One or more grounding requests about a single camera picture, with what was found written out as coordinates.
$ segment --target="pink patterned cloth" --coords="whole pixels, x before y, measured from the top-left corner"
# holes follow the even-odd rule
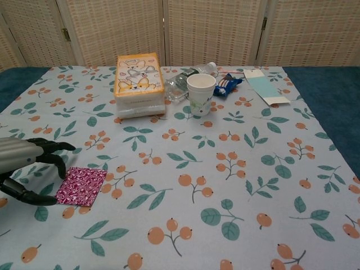
[[[101,185],[105,180],[107,171],[71,167],[66,178],[55,197],[59,204],[91,206]]]

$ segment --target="tablecloth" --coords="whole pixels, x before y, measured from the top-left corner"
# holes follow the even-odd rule
[[[359,180],[284,70],[256,68],[291,104],[269,107],[244,81],[201,118],[184,100],[121,120],[114,67],[44,74],[2,113],[0,137],[66,141],[68,168],[108,173],[90,208],[1,194],[0,269],[359,268]],[[41,194],[61,184],[47,164],[12,177]]]

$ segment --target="blue carpet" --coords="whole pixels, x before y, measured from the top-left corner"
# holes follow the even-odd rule
[[[0,112],[48,67],[16,67],[0,73]],[[360,177],[360,67],[285,67],[322,128]]]
[[[322,128],[360,177],[360,67],[285,67]]]

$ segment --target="wicker panel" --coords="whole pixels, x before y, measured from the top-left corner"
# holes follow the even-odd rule
[[[156,52],[164,64],[161,0],[67,0],[86,65],[115,66],[117,55]]]
[[[256,28],[263,20],[261,2],[168,0],[169,64],[252,64],[251,50],[258,45]]]
[[[22,63],[5,35],[5,29],[0,27],[0,72],[17,66],[22,66]]]
[[[359,0],[278,0],[263,65],[343,66],[360,48]]]
[[[0,0],[0,4],[29,66],[74,64],[55,0]]]

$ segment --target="tissue box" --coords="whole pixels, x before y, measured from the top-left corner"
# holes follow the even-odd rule
[[[114,96],[120,118],[164,114],[164,83],[156,53],[118,56]]]

